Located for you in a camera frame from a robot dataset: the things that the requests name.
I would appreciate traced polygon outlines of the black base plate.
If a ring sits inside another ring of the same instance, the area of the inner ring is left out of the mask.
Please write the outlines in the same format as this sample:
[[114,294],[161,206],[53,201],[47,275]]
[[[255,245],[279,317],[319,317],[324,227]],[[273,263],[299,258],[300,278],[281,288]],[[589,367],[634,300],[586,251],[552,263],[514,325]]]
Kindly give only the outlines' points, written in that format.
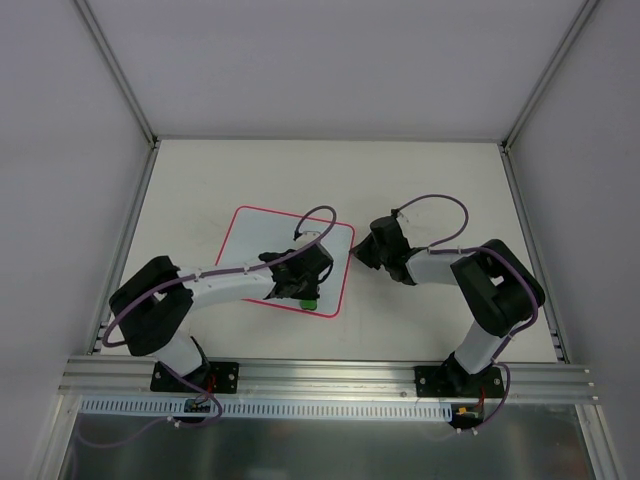
[[462,379],[445,378],[439,366],[418,365],[413,368],[416,395],[419,398],[480,398],[504,396],[504,380],[499,367],[488,367],[483,372]]
[[239,379],[236,362],[207,361],[186,375],[182,381],[172,375],[160,362],[156,362],[150,382],[150,390],[160,393],[190,393],[204,390],[213,394],[235,394]]

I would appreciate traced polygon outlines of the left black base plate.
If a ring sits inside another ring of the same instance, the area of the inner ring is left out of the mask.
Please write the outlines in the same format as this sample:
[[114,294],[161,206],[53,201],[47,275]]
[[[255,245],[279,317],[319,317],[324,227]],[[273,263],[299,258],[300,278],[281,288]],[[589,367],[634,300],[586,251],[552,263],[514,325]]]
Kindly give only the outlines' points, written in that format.
[[172,375],[160,362],[156,362],[150,382],[150,390],[160,393],[190,393],[204,390],[213,394],[235,394],[239,379],[236,362],[207,361],[186,375],[182,381]]

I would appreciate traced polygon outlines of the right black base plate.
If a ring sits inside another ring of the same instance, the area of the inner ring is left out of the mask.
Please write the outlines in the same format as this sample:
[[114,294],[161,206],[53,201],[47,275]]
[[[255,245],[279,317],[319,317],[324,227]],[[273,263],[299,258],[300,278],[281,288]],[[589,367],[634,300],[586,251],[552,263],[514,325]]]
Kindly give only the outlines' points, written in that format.
[[445,378],[439,366],[418,365],[413,368],[416,395],[419,398],[480,398],[504,396],[504,380],[499,367],[488,367],[483,372],[462,379]]

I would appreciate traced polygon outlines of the right aluminium frame post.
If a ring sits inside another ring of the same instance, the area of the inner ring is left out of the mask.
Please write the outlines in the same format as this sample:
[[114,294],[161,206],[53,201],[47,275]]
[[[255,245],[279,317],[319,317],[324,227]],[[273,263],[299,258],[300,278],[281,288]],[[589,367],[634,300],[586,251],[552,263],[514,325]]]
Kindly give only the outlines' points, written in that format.
[[573,47],[592,21],[600,5],[600,0],[584,0],[580,2],[578,10],[572,17],[557,45],[554,47],[551,56],[536,79],[523,106],[520,108],[507,134],[501,141],[501,147],[505,152],[509,152],[511,150],[516,140],[523,132],[530,117],[534,114],[535,109],[542,101],[556,75],[559,73],[564,62],[572,52]]

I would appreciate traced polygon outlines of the aluminium frame post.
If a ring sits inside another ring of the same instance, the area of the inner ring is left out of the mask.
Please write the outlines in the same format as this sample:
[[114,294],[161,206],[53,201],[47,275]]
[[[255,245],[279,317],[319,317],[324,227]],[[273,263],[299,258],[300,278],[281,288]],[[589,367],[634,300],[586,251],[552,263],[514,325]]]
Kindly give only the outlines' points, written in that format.
[[556,75],[559,73],[564,62],[572,52],[573,47],[592,21],[600,5],[600,0],[584,0],[580,2],[578,10],[572,17],[557,45],[554,47],[551,56],[536,79],[523,106],[520,108],[507,134],[501,141],[501,147],[505,152],[509,152],[511,150],[516,140],[523,132],[530,117],[534,114],[535,109],[542,101]]
[[135,123],[140,130],[145,142],[151,148],[156,146],[158,136],[154,132],[150,121],[147,118],[111,43],[100,24],[97,15],[92,8],[91,2],[87,0],[73,0],[72,4],[78,13],[81,21],[87,29],[89,36],[94,43],[99,56],[104,62],[117,90],[127,105]]

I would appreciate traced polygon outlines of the pink framed whiteboard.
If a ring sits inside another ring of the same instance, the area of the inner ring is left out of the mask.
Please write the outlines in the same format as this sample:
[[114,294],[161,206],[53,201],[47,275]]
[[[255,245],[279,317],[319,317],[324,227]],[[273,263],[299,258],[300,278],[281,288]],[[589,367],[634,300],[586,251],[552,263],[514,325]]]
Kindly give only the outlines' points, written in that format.
[[[253,261],[263,252],[283,252],[296,246],[294,230],[301,224],[302,232],[322,232],[329,225],[327,219],[316,214],[303,219],[298,214],[243,205],[236,209],[216,264],[228,266],[243,261]],[[294,299],[258,300],[258,305],[331,319],[340,313],[347,282],[349,251],[354,245],[356,231],[353,226],[338,222],[321,245],[334,259],[333,270],[327,280],[319,286],[316,308],[305,310],[302,303]]]

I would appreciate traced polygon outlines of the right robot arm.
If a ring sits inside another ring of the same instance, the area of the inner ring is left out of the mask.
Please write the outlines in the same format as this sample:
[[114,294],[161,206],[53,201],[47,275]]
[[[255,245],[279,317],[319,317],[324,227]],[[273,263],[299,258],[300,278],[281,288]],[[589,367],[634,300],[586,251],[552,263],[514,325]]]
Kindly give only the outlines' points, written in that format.
[[351,249],[365,266],[384,269],[409,286],[453,285],[473,317],[462,343],[432,373],[416,369],[422,397],[472,397],[500,373],[495,360],[519,331],[537,319],[545,293],[506,244],[489,240],[464,249],[412,248],[406,240],[377,240],[369,234]]

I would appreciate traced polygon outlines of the green whiteboard eraser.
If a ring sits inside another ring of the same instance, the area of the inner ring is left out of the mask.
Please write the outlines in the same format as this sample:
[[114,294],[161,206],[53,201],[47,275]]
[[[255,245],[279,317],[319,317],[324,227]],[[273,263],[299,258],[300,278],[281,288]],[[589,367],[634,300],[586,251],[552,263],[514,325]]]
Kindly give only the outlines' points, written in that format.
[[303,310],[315,311],[318,308],[318,300],[317,299],[300,300],[299,306]]

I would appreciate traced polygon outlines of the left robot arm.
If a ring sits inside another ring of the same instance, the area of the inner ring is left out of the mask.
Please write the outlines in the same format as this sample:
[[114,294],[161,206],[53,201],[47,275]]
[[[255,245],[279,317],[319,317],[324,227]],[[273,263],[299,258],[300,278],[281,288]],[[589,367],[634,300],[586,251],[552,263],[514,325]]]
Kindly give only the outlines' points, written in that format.
[[114,316],[102,344],[151,356],[187,391],[202,388],[208,360],[197,341],[180,330],[198,309],[239,300],[316,300],[333,260],[317,249],[266,252],[249,264],[180,268],[169,257],[149,261],[109,299]]

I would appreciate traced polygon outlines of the left aluminium frame post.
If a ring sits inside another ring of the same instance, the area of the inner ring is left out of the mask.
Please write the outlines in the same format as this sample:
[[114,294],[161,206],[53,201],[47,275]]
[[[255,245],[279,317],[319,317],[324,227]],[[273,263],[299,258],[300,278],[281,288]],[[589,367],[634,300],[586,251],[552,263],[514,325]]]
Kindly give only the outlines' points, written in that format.
[[100,24],[97,15],[92,8],[91,2],[87,0],[73,0],[72,4],[78,13],[81,21],[87,29],[89,36],[94,43],[99,56],[104,62],[117,90],[127,105],[135,123],[140,130],[145,142],[151,148],[156,146],[158,136],[154,132],[150,121],[147,118],[111,43]]

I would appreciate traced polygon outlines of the aluminium mounting rail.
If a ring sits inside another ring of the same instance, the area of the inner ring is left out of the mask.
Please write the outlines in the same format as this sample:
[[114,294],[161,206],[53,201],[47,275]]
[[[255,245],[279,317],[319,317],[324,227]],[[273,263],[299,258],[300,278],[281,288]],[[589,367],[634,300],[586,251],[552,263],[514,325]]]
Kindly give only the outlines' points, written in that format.
[[[411,362],[240,359],[238,395],[269,399],[415,400]],[[148,394],[154,361],[122,355],[73,356],[60,394]],[[564,363],[510,365],[508,400],[523,404],[598,404],[590,370]]]

